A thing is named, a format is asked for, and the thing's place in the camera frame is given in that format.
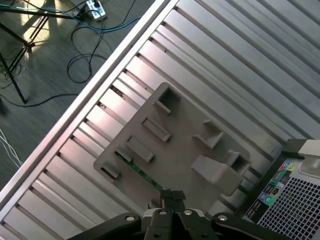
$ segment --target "screw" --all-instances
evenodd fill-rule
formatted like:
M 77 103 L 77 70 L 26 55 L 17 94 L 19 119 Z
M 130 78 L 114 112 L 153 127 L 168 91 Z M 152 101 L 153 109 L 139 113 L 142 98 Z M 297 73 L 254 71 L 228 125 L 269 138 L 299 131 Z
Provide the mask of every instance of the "screw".
M 135 217 L 134 217 L 134 216 L 127 216 L 127 217 L 125 218 L 125 220 L 127 220 L 127 221 L 133 221 L 133 220 L 135 220 Z
M 218 216 L 218 219 L 221 221 L 226 221 L 228 218 L 224 215 L 220 215 L 220 216 Z
M 192 211 L 190 211 L 190 210 L 185 210 L 183 213 L 184 213 L 185 215 L 191 215 L 191 214 L 192 214 Z

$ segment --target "tripod leg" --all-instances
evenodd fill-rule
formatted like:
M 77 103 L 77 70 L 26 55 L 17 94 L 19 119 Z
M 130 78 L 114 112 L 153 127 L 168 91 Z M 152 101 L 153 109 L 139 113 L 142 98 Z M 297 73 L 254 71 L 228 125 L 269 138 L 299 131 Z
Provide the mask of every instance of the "tripod leg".
M 8 74 L 10 80 L 12 81 L 12 84 L 14 85 L 15 90 L 18 92 L 18 94 L 19 94 L 22 102 L 23 102 L 24 104 L 26 104 L 27 101 L 26 101 L 26 99 L 24 98 L 22 92 L 20 91 L 20 88 L 18 87 L 18 84 L 17 84 L 17 82 L 16 82 L 13 74 L 11 73 L 11 71 L 10 71 L 10 69 L 9 69 L 9 67 L 8 67 L 8 65 L 7 65 L 7 63 L 6 63 L 6 60 L 5 60 L 4 57 L 2 56 L 1 52 L 0 52 L 0 62 L 2 63 L 3 68 L 4 68 L 5 72 Z
M 18 41 L 22 42 L 25 46 L 28 46 L 29 43 L 21 36 L 16 34 L 14 31 L 12 31 L 10 28 L 8 28 L 6 25 L 0 22 L 0 29 L 5 30 L 8 34 L 10 34 L 12 37 L 17 39 Z

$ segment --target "gray plastic part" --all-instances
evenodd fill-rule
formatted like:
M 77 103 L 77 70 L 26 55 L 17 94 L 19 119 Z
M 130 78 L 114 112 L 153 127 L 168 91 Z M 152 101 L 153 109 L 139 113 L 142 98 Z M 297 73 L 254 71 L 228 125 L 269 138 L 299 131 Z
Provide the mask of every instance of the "gray plastic part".
M 242 177 L 225 163 L 220 163 L 206 156 L 199 156 L 192 168 L 203 176 L 208 182 L 231 196 L 242 182 Z
M 132 161 L 115 154 L 117 148 L 125 150 Z M 197 164 L 201 156 L 211 160 L 208 176 Z M 94 168 L 108 180 L 103 165 L 119 171 L 112 183 L 142 208 L 151 201 L 160 205 L 162 187 L 183 190 L 186 207 L 207 212 L 221 194 L 230 196 L 240 185 L 249 158 L 208 116 L 162 83 L 94 162 Z

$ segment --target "gray carpet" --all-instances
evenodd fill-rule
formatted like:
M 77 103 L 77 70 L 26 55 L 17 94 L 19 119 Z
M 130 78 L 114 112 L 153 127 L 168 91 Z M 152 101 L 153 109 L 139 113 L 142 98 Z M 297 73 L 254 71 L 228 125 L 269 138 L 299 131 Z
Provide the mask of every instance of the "gray carpet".
M 37 6 L 51 6 L 64 10 L 74 5 L 68 1 L 58 2 L 57 0 L 32 0 Z M 132 0 L 102 0 L 108 18 L 103 21 L 105 28 L 116 26 L 121 23 L 129 10 Z M 0 4 L 9 4 L 8 0 L 0 0 Z M 153 3 L 153 0 L 137 0 L 133 6 L 128 20 L 143 15 Z M 15 6 L 26 4 L 16 1 Z M 28 37 L 29 31 L 33 29 L 37 21 L 36 16 L 20 16 L 15 13 L 0 13 L 0 21 L 12 28 L 16 33 Z M 96 27 L 101 24 L 92 22 Z M 45 28 L 36 39 L 36 45 L 31 54 L 27 55 L 21 63 L 21 71 L 17 69 L 16 80 L 28 104 L 39 103 L 51 96 L 66 93 L 80 93 L 87 83 L 76 84 L 67 75 L 67 64 L 69 60 L 78 55 L 72 45 L 70 37 L 72 31 L 79 26 L 73 20 L 56 20 L 51 18 Z M 96 53 L 108 58 L 118 44 L 129 33 L 134 24 L 116 32 L 104 35 L 104 41 L 100 44 Z M 83 53 L 91 53 L 97 44 L 99 36 L 88 29 L 81 29 L 75 34 L 74 42 L 77 48 Z M 20 43 L 0 30 L 0 51 L 7 59 L 13 57 L 20 47 Z M 103 59 L 92 60 L 93 72 L 96 72 L 104 63 Z M 88 64 L 80 60 L 70 69 L 71 76 L 77 80 L 85 80 L 88 75 Z M 0 74 L 0 87 L 9 82 Z M 20 98 L 13 85 L 6 89 L 0 89 L 0 93 L 10 101 L 21 104 Z M 15 148 L 22 161 L 25 161 L 44 136 L 54 126 L 57 120 L 66 111 L 68 106 L 75 99 L 74 96 L 64 96 L 51 100 L 41 106 L 22 108 L 8 104 L 1 100 L 0 105 L 0 128 L 3 130 L 8 141 Z M 0 189 L 2 189 L 10 178 L 18 170 L 11 162 L 5 149 L 0 145 Z

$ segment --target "aluminum rail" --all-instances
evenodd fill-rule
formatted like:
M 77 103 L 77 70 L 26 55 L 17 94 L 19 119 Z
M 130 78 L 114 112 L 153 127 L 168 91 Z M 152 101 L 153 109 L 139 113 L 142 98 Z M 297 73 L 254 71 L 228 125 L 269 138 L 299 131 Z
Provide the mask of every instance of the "aluminum rail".
M 208 214 L 234 212 L 287 139 L 320 137 L 319 11 L 317 0 L 156 0 L 0 193 L 0 236 L 67 239 L 141 214 L 93 162 L 162 82 L 250 153 L 241 186 Z

